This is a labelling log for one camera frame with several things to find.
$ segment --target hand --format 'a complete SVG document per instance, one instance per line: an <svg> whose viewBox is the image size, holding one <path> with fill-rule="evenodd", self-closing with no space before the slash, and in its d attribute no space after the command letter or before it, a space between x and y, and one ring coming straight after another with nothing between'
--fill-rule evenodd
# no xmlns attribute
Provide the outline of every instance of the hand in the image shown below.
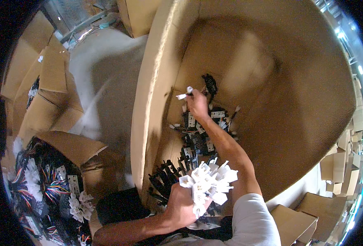
<svg viewBox="0 0 363 246"><path fill-rule="evenodd" d="M206 201L205 209L208 208L211 202L211 199ZM192 212L193 205L191 189L181 187L179 183L172 185L168 206L163 218L174 226L173 231L189 226L196 221L195 214Z"/></svg>
<svg viewBox="0 0 363 246"><path fill-rule="evenodd" d="M187 95L187 104L190 109L191 114L198 122L210 118L207 113L207 99L201 92L197 89L192 91L194 96Z"/></svg>

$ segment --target person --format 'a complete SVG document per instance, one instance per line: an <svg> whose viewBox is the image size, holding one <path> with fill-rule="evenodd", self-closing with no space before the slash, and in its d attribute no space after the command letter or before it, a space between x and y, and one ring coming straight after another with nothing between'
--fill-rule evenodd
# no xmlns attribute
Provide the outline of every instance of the person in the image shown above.
<svg viewBox="0 0 363 246"><path fill-rule="evenodd" d="M262 197L255 178L254 167L242 147L207 113L207 99L198 90L187 96L187 104L195 119L203 126L223 160L233 170L238 170L238 180L232 183L231 198L235 201L232 218L232 238L222 242L214 239L200 239L170 236L160 245L281 245L277 226ZM167 208L163 214L148 218L109 224L99 229L93 245L131 245L143 239L161 234L169 234L196 221L192 212L191 189L178 183L171 189Z"/></svg>

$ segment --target shirt sleeve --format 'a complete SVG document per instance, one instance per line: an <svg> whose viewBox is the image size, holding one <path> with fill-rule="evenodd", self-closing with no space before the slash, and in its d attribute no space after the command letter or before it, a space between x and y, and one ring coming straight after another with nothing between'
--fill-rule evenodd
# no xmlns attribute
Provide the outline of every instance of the shirt sleeve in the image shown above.
<svg viewBox="0 0 363 246"><path fill-rule="evenodd" d="M263 197L258 194L246 194L236 201L233 206L232 230L233 237L224 242L227 246L281 246L276 223Z"/></svg>

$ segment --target pile of wire harnesses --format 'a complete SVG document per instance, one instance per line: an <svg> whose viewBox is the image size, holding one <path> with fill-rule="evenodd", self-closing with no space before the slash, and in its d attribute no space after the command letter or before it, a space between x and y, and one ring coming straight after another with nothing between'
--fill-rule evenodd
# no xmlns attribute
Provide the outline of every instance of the pile of wire harnesses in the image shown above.
<svg viewBox="0 0 363 246"><path fill-rule="evenodd" d="M91 245L88 225L91 213L88 216L83 210L87 210L87 204L92 207L87 201L92 197L87 198L83 191L82 175L75 164L34 137L18 153L15 171L16 176L8 180L10 202L27 233L58 245ZM79 205L74 210L73 198Z"/></svg>

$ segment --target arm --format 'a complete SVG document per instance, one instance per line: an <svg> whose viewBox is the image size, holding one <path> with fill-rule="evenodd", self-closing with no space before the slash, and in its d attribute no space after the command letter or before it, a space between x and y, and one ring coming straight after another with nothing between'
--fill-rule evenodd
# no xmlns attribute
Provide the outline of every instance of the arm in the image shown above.
<svg viewBox="0 0 363 246"><path fill-rule="evenodd" d="M229 167L238 170L238 180L232 183L232 199L236 202L248 193L262 195L255 178L254 167L242 147L223 129L219 127L207 113L206 97L198 90L192 91L193 96L187 96L190 112L206 130L220 157L229 160Z"/></svg>
<svg viewBox="0 0 363 246"><path fill-rule="evenodd" d="M211 199L206 202L206 209ZM192 212L191 189L172 185L167 209L163 214L140 220L108 224L95 233L94 246L131 245L155 235L171 233L196 221Z"/></svg>

